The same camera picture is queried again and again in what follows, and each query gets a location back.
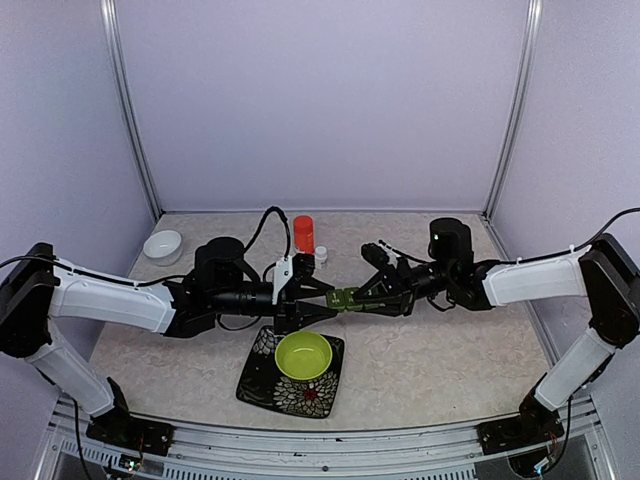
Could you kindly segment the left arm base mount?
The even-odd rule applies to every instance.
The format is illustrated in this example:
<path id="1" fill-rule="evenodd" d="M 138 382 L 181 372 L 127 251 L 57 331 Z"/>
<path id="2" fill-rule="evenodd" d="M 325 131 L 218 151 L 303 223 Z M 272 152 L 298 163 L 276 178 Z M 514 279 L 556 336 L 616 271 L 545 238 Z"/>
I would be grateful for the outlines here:
<path id="1" fill-rule="evenodd" d="M 164 422 L 105 414 L 91 418 L 86 436 L 143 454 L 167 456 L 174 431 L 171 424 Z"/>

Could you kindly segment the small white pill bottle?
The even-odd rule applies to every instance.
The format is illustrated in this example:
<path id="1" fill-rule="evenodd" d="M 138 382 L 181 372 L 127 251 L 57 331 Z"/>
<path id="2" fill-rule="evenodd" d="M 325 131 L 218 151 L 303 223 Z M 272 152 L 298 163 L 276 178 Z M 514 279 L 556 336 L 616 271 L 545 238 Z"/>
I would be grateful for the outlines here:
<path id="1" fill-rule="evenodd" d="M 326 267 L 328 261 L 328 249 L 325 246 L 317 246 L 314 251 L 315 265 L 319 269 Z"/>

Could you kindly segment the green pill organizer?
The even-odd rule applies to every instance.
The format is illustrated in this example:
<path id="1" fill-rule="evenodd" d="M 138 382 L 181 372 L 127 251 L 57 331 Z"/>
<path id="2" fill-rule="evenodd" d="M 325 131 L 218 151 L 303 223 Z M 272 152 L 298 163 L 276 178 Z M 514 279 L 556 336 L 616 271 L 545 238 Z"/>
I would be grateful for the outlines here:
<path id="1" fill-rule="evenodd" d="M 330 290 L 325 294 L 326 306 L 339 312 L 364 311 L 365 304 L 354 299 L 354 294 L 357 291 L 358 287 Z"/>

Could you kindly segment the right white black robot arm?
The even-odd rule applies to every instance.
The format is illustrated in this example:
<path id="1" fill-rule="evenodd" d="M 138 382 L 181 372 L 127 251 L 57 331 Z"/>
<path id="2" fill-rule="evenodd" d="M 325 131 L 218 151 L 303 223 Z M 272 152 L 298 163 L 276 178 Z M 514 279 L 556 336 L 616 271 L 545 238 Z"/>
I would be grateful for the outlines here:
<path id="1" fill-rule="evenodd" d="M 507 261 L 478 261 L 471 229 L 452 217 L 429 225 L 429 261 L 379 241 L 361 255 L 376 270 L 352 297 L 378 315 L 407 316 L 419 299 L 445 296 L 451 307 L 489 311 L 516 303 L 583 298 L 590 319 L 519 406 L 511 433 L 523 444 L 546 432 L 557 410 L 595 379 L 639 335 L 639 268 L 616 238 L 600 229 L 564 251 Z"/>

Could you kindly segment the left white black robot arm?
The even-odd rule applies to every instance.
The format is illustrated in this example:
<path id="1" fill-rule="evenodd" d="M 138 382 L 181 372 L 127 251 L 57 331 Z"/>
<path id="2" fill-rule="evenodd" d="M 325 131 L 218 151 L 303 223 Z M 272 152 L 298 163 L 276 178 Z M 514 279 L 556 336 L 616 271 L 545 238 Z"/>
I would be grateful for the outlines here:
<path id="1" fill-rule="evenodd" d="M 278 334 L 332 319 L 334 309 L 317 304 L 330 285 L 314 278 L 315 260 L 298 253 L 278 260 L 264 281 L 245 260 L 233 237 L 197 248 L 184 276 L 139 282 L 82 270 L 37 243 L 8 260 L 1 283 L 1 351 L 33 365 L 74 399 L 121 445 L 140 434 L 119 386 L 95 374 L 52 321 L 81 318 L 136 327 L 169 338 L 193 338 L 226 315 L 270 317 Z"/>

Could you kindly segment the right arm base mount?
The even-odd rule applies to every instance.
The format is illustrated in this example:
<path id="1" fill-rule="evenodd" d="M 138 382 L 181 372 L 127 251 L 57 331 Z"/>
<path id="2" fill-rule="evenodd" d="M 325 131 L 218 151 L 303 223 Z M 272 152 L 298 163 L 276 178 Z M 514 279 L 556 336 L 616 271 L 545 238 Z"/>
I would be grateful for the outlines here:
<path id="1" fill-rule="evenodd" d="M 480 423 L 476 428 L 484 455 L 502 453 L 562 437 L 564 427 L 556 411 L 521 412 Z"/>

